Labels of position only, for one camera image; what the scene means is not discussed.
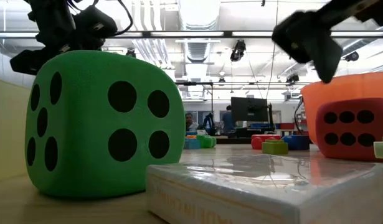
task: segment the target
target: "person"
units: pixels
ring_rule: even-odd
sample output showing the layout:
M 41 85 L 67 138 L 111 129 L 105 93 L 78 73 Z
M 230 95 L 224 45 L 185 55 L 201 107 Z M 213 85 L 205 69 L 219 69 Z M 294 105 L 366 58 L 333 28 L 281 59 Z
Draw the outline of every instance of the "person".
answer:
M 229 134 L 235 129 L 235 122 L 231 115 L 231 105 L 226 107 L 226 112 L 222 115 L 223 133 Z
M 186 113 L 186 131 L 197 131 L 198 124 L 192 120 L 192 114 Z

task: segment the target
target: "wooden table surface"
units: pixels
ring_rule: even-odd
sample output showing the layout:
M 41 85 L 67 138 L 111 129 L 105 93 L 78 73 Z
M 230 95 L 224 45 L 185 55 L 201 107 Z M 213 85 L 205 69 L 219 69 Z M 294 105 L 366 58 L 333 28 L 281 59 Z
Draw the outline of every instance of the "wooden table surface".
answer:
M 250 145 L 217 145 L 216 149 L 186 150 L 181 161 L 198 161 L 230 156 L 259 154 Z M 310 152 L 290 152 L 291 156 L 320 156 Z M 146 194 L 108 200 L 69 201 L 38 193 L 28 176 L 0 182 L 0 224 L 108 224 L 166 223 L 146 209 Z

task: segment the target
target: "yellow wall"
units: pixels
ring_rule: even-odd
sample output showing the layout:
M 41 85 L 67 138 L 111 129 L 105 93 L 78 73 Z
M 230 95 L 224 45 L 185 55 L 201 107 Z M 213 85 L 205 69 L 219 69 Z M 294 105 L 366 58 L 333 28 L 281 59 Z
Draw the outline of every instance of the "yellow wall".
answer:
M 0 180 L 26 174 L 24 141 L 30 91 L 0 81 Z

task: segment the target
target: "black dot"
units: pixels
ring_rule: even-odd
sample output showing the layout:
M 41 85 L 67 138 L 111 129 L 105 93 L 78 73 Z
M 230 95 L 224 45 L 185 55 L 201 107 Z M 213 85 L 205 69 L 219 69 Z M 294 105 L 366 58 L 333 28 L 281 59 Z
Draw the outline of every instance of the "black dot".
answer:
M 50 83 L 50 102 L 55 105 L 61 95 L 61 89 L 62 89 L 62 80 L 61 75 L 59 72 L 56 72 L 53 75 L 52 81 Z
M 128 82 L 118 81 L 108 90 L 108 101 L 118 112 L 129 112 L 136 104 L 136 89 Z
M 357 139 L 362 146 L 370 147 L 374 145 L 374 141 L 376 141 L 376 138 L 372 134 L 363 133 L 359 135 Z
M 352 146 L 356 142 L 356 137 L 352 133 L 343 133 L 341 135 L 341 143 L 345 146 Z
M 324 140 L 327 144 L 335 145 L 338 143 L 338 136 L 335 133 L 328 133 L 325 135 Z
M 27 162 L 29 166 L 31 166 L 34 163 L 35 155 L 36 155 L 36 142 L 34 138 L 31 138 L 28 142 L 28 147 L 27 147 Z
M 357 120 L 362 124 L 371 123 L 374 120 L 374 114 L 369 110 L 362 110 L 358 112 Z
M 128 161 L 137 150 L 135 134 L 126 128 L 116 130 L 108 140 L 108 150 L 114 160 Z
M 161 90 L 155 90 L 148 96 L 148 108 L 158 118 L 164 118 L 169 112 L 169 99 Z
M 42 108 L 37 116 L 37 134 L 42 137 L 47 129 L 47 110 Z
M 44 149 L 44 164 L 48 171 L 53 171 L 59 159 L 59 147 L 54 137 L 49 137 Z
M 148 148 L 154 158 L 163 158 L 169 151 L 168 135 L 163 131 L 154 132 L 149 138 Z
M 31 110 L 35 111 L 37 108 L 37 105 L 39 104 L 40 99 L 40 88 L 39 85 L 34 85 L 34 88 L 32 89 L 31 93 Z
M 344 111 L 339 115 L 339 120 L 346 124 L 352 123 L 354 121 L 354 113 L 350 111 Z
M 334 124 L 337 120 L 337 116 L 333 112 L 328 112 L 324 115 L 324 122 L 327 124 Z

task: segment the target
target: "ceiling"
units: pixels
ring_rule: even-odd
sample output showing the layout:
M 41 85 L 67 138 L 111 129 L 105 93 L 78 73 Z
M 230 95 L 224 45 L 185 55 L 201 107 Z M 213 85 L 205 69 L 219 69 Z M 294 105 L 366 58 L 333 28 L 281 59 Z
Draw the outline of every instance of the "ceiling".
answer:
M 176 0 L 156 0 L 161 5 L 161 25 L 164 30 L 179 30 L 179 12 Z M 82 7 L 90 4 L 92 0 L 83 0 Z M 284 20 L 297 10 L 317 10 L 322 7 L 325 0 L 266 0 L 266 5 L 261 6 L 261 1 L 246 0 L 221 0 L 218 30 L 273 30 L 276 23 Z M 124 10 L 116 1 L 101 0 L 98 8 L 116 20 L 119 27 L 126 26 L 128 19 Z M 0 0 L 0 31 L 37 31 L 34 22 L 27 19 L 27 13 L 30 11 L 29 5 L 24 1 L 2 1 Z M 360 23 L 355 19 L 347 19 L 346 21 L 334 27 L 334 30 L 375 30 L 378 26 L 367 21 Z M 283 73 L 287 68 L 292 66 L 295 61 L 290 59 L 281 49 L 275 47 L 270 39 L 245 39 L 247 46 L 247 54 L 239 62 L 230 62 L 230 53 L 232 47 L 236 43 L 236 39 L 220 39 L 220 43 L 211 44 L 211 50 L 206 62 L 209 63 L 207 74 L 209 79 L 216 82 L 220 75 L 224 72 L 227 82 L 253 82 L 255 79 L 260 82 L 284 82 L 289 73 Z M 341 45 L 350 43 L 351 40 L 337 39 Z M 5 41 L 5 45 L 14 47 L 17 50 L 33 49 L 43 47 L 35 40 L 16 40 L 10 39 Z M 105 47 L 110 50 L 134 47 L 131 40 L 128 39 L 109 39 L 105 42 Z M 175 68 L 176 78 L 184 78 L 186 74 L 184 66 L 184 47 L 183 44 L 176 43 L 174 39 L 166 39 L 166 47 L 169 58 Z M 359 50 L 360 59 L 356 62 L 341 61 L 339 64 L 337 75 L 347 75 L 353 73 L 361 73 L 369 71 L 373 68 L 383 65 L 383 39 L 377 40 Z M 315 82 L 318 80 L 316 74 L 312 71 L 308 72 L 303 66 L 295 67 L 300 74 L 301 82 Z M 228 90 L 216 95 L 224 95 Z M 280 97 L 279 90 L 275 97 Z

